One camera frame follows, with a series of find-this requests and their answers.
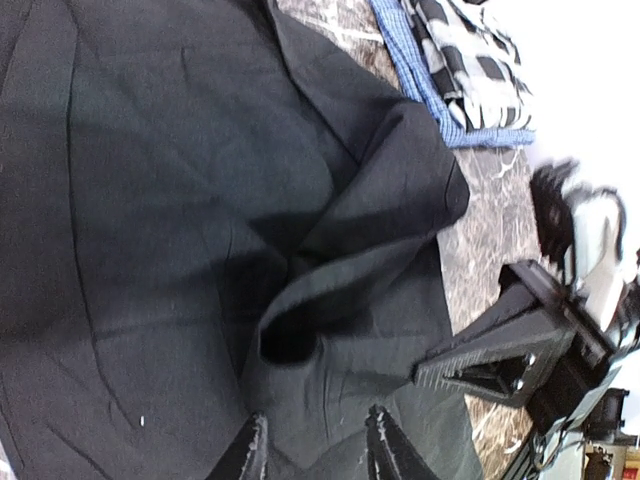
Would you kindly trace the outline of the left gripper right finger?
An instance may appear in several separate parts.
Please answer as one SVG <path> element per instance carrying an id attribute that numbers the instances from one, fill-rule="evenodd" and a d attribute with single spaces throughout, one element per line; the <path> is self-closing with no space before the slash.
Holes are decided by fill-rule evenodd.
<path id="1" fill-rule="evenodd" d="M 367 470 L 372 480 L 438 480 L 386 408 L 366 418 Z"/>

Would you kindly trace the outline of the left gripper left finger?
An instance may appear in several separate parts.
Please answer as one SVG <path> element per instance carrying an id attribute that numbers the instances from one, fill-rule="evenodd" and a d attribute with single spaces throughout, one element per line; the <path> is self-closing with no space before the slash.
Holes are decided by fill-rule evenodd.
<path id="1" fill-rule="evenodd" d="M 268 478 L 268 420 L 252 414 L 206 480 L 265 480 Z"/>

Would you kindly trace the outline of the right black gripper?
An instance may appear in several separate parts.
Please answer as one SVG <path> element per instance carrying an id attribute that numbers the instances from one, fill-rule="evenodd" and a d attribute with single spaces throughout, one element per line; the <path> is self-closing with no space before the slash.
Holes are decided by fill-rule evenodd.
<path id="1" fill-rule="evenodd" d="M 454 346 L 417 365 L 415 383 L 526 404 L 537 430 L 580 427 L 613 379 L 614 343 L 584 303 L 537 262 L 503 266 L 499 284 L 499 298 L 451 339 Z M 528 311 L 551 327 L 508 327 Z"/>

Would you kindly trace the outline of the black long sleeve shirt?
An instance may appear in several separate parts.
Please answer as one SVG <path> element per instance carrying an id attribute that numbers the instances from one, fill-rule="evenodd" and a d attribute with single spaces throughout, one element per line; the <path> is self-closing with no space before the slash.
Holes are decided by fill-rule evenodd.
<path id="1" fill-rule="evenodd" d="M 386 407 L 479 479 L 437 234 L 469 189 L 427 109 L 272 1 L 1 5 L 1 443 L 20 479 L 363 479 Z"/>

